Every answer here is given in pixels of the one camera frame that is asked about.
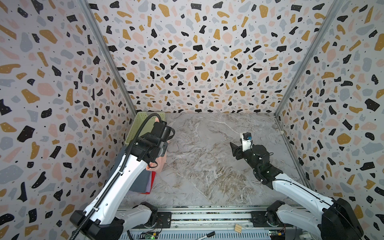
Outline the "pink graphic t-shirt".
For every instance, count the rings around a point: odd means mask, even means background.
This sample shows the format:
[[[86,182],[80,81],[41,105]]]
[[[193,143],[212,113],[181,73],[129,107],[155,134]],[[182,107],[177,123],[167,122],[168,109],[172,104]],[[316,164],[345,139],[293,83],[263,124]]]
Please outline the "pink graphic t-shirt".
[[[167,159],[168,137],[171,133],[164,121],[154,118],[153,129],[148,133],[147,140],[155,147],[150,153],[151,161],[146,166],[147,171],[161,172]]]

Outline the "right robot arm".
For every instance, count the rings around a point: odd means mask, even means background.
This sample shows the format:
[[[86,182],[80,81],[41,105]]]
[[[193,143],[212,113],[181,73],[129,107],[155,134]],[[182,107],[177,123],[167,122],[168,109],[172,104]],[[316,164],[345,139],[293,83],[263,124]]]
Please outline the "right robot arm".
[[[363,238],[363,228],[347,201],[323,196],[293,180],[270,163],[271,153],[263,145],[254,145],[251,140],[245,140],[240,146],[234,143],[230,146],[233,156],[237,160],[245,160],[258,181],[304,207],[304,210],[299,210],[283,201],[275,201],[266,212],[270,226],[289,224],[319,240]]]

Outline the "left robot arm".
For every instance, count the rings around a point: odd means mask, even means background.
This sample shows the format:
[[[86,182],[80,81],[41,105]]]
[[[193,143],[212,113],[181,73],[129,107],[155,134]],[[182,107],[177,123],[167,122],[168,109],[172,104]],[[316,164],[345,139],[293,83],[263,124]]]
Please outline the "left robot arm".
[[[146,123],[154,118],[151,132],[141,134]],[[149,115],[139,127],[126,148],[121,162],[97,197],[82,211],[74,211],[70,217],[76,227],[71,239],[82,233],[90,240],[118,240],[122,233],[137,227],[154,228],[158,224],[157,207],[143,202],[130,210],[118,213],[118,208],[137,177],[151,164],[158,165],[168,141],[175,130],[160,119],[159,114]]]

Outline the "folded grey t-shirt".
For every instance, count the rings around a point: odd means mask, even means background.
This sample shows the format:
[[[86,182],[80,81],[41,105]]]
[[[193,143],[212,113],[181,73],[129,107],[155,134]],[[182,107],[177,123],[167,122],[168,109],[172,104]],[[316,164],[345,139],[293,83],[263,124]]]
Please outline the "folded grey t-shirt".
[[[118,155],[116,156],[115,164],[111,168],[109,179],[113,176],[113,173],[118,168],[120,162],[123,159],[123,155],[125,154],[125,151],[126,151],[127,148],[128,147],[123,147],[121,149],[121,151],[118,153]],[[145,194],[145,193],[149,192],[150,191],[150,185],[151,185],[151,183],[150,183],[151,179],[152,179],[152,173],[147,171],[147,170],[143,170],[139,174],[139,176],[136,178],[136,180],[133,182],[133,184],[132,184],[131,188],[129,189],[129,191],[130,192],[140,193],[140,194]]]

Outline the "right wooden block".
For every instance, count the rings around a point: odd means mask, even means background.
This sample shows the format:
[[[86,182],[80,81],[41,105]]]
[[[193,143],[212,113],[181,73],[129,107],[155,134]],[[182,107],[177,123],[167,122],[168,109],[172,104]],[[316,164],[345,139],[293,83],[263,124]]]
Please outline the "right wooden block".
[[[243,227],[242,227],[241,225],[239,225],[239,224],[235,224],[234,231],[235,231],[236,233],[241,234],[241,233],[242,233],[242,229],[243,229]]]

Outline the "right circuit board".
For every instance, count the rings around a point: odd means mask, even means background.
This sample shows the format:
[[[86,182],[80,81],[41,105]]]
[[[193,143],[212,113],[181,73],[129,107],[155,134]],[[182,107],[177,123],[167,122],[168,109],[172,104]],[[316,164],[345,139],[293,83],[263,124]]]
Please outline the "right circuit board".
[[[285,240],[286,234],[284,231],[269,231],[271,240]]]

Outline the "green circuit board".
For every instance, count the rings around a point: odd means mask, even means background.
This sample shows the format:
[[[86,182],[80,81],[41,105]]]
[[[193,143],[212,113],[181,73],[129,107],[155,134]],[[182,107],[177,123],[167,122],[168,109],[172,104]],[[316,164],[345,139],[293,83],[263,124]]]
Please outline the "green circuit board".
[[[139,240],[157,240],[159,238],[158,232],[142,232],[138,235]]]

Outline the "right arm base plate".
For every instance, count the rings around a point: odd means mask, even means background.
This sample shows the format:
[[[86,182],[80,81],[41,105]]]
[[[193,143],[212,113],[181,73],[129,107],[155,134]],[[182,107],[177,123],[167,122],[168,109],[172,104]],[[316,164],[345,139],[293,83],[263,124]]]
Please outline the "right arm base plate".
[[[273,225],[273,226],[270,225],[266,217],[267,211],[251,211],[250,214],[251,214],[250,222],[253,224],[254,228],[261,228],[261,227],[264,227],[264,228],[293,227],[294,228],[293,225],[283,224],[283,223],[279,223],[278,225]]]

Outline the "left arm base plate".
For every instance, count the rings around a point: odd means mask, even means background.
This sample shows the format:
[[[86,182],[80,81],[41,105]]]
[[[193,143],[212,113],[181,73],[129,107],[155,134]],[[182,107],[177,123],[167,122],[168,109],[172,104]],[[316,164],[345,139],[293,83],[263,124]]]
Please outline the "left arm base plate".
[[[138,225],[132,230],[144,229],[144,230],[153,230],[153,229],[170,229],[172,223],[172,213],[171,212],[158,212],[157,218],[154,222],[150,222],[147,225]]]

